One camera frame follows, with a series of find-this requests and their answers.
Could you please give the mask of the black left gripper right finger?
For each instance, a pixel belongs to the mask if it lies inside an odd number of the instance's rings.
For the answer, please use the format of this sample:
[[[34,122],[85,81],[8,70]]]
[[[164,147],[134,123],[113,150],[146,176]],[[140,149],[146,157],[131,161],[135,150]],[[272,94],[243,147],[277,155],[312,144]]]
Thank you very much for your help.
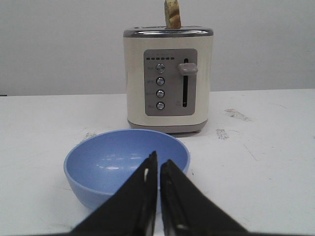
[[[172,161],[160,169],[165,234],[246,234],[237,221],[203,195]]]

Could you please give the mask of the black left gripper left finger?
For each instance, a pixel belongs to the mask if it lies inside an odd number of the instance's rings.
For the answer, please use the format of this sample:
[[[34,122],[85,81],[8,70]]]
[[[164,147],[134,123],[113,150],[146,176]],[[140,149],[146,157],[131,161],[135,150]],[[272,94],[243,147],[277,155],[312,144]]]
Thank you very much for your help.
[[[153,151],[121,188],[71,233],[152,234],[157,197],[158,157]]]

